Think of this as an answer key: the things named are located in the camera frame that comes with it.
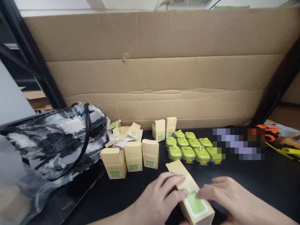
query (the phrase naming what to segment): white wall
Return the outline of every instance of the white wall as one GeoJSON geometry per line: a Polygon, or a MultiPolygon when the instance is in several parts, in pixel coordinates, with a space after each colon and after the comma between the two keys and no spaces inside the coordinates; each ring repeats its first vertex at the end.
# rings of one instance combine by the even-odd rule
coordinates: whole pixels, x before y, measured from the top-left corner
{"type": "MultiPolygon", "coordinates": [[[[23,17],[42,16],[42,15],[60,15],[60,14],[79,14],[94,12],[119,12],[123,11],[154,11],[156,4],[160,0],[15,0],[23,17]],[[101,2],[106,10],[94,10],[89,2],[101,2]]],[[[218,0],[205,7],[193,7],[189,9],[209,9],[218,0]]],[[[221,0],[218,6],[246,6],[251,8],[278,7],[288,0],[221,0]]],[[[166,5],[159,8],[166,10],[166,5]]],[[[168,6],[168,10],[186,9],[185,7],[168,6]]]]}
{"type": "MultiPolygon", "coordinates": [[[[0,124],[34,115],[34,110],[1,60],[0,78],[0,124]]],[[[0,135],[0,189],[16,182],[23,173],[20,154],[0,135]]]]}
{"type": "Polygon", "coordinates": [[[29,102],[0,60],[0,124],[35,114],[29,102]]]}

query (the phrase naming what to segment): green lid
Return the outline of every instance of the green lid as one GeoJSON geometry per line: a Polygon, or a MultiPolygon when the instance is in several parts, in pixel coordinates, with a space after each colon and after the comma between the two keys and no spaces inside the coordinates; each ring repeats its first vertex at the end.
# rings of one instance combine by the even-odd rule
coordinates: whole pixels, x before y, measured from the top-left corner
{"type": "Polygon", "coordinates": [[[221,148],[216,148],[216,147],[207,147],[206,151],[208,154],[211,156],[212,160],[215,159],[222,159],[222,149],[221,148]]]}
{"type": "Polygon", "coordinates": [[[187,139],[195,139],[196,136],[193,132],[185,132],[185,136],[187,137],[187,139]]]}
{"type": "Polygon", "coordinates": [[[201,147],[201,144],[197,139],[189,139],[188,143],[190,144],[190,146],[192,148],[200,148],[201,147]]]}
{"type": "Polygon", "coordinates": [[[175,135],[177,138],[184,137],[184,133],[183,133],[181,130],[175,131],[175,132],[174,132],[174,135],[175,135]]]}
{"type": "Polygon", "coordinates": [[[169,153],[173,157],[181,157],[182,156],[180,148],[176,145],[169,147],[169,153]]]}
{"type": "Polygon", "coordinates": [[[185,137],[177,138],[178,145],[180,146],[188,146],[188,140],[185,137]]]}
{"type": "Polygon", "coordinates": [[[210,155],[207,153],[207,151],[202,147],[200,148],[194,148],[194,151],[196,153],[197,158],[208,160],[210,159],[210,155]]]}
{"type": "Polygon", "coordinates": [[[181,148],[182,154],[187,158],[194,158],[196,157],[194,150],[191,147],[182,147],[181,148]]]}
{"type": "Polygon", "coordinates": [[[169,146],[174,146],[177,144],[176,139],[173,137],[168,137],[166,142],[167,142],[167,145],[169,145],[169,146]]]}
{"type": "Polygon", "coordinates": [[[212,147],[212,143],[210,142],[210,140],[206,137],[206,138],[199,138],[199,141],[201,143],[202,146],[204,147],[212,147]]]}

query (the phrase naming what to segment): black metal frame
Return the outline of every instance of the black metal frame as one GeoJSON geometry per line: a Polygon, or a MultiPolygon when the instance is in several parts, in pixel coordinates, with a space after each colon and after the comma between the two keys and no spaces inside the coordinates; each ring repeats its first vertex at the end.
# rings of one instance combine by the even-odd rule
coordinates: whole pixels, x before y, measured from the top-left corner
{"type": "Polygon", "coordinates": [[[65,108],[66,104],[13,0],[0,1],[0,17],[15,38],[24,59],[14,55],[4,45],[0,45],[0,52],[37,79],[53,108],[65,108]]]}
{"type": "Polygon", "coordinates": [[[292,84],[300,71],[300,37],[293,44],[276,69],[271,81],[267,86],[260,105],[257,108],[251,125],[262,124],[268,119],[273,109],[292,84]]]}

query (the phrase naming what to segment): clear plastic bag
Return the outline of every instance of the clear plastic bag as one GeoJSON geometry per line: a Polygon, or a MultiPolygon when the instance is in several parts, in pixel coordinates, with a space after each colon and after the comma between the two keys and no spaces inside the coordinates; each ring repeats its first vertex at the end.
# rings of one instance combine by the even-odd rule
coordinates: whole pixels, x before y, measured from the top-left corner
{"type": "Polygon", "coordinates": [[[0,152],[0,225],[27,224],[59,186],[10,154],[0,152]]]}

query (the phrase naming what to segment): black table surface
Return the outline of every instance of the black table surface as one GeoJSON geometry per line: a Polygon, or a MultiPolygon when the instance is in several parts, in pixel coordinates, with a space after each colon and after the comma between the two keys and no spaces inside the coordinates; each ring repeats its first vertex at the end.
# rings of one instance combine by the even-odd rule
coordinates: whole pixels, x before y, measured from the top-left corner
{"type": "MultiPolygon", "coordinates": [[[[212,139],[210,128],[185,131],[194,132],[197,138],[212,139]]],[[[144,131],[142,138],[153,140],[152,132],[144,131]]],[[[227,154],[221,165],[185,166],[200,188],[211,183],[214,177],[232,177],[251,193],[300,223],[300,163],[272,149],[266,149],[264,153],[265,160],[233,160],[235,157],[227,154]]],[[[124,210],[136,201],[150,182],[167,171],[166,163],[169,163],[168,153],[165,141],[162,141],[159,143],[157,170],[144,167],[143,171],[127,173],[125,179],[119,180],[109,180],[107,173],[104,173],[65,220],[65,224],[87,224],[124,210]]],[[[225,219],[226,211],[218,205],[215,210],[213,224],[219,224],[225,219]]],[[[166,224],[179,224],[182,220],[183,214],[176,206],[166,224]]]]}

